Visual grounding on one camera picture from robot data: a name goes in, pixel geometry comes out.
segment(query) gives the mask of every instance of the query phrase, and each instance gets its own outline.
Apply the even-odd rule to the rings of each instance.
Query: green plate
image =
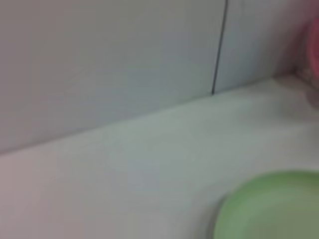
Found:
[[[319,173],[272,173],[244,184],[223,204],[213,238],[319,239]]]

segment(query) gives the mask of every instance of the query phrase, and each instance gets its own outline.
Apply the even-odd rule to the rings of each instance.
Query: white countertop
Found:
[[[319,169],[319,112],[293,78],[0,158],[2,239],[206,239],[258,173]]]

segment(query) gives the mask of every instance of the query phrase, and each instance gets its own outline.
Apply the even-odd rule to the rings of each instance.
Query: gray wall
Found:
[[[229,0],[216,92],[288,72],[317,0]]]
[[[2,0],[0,152],[210,93],[224,0]]]

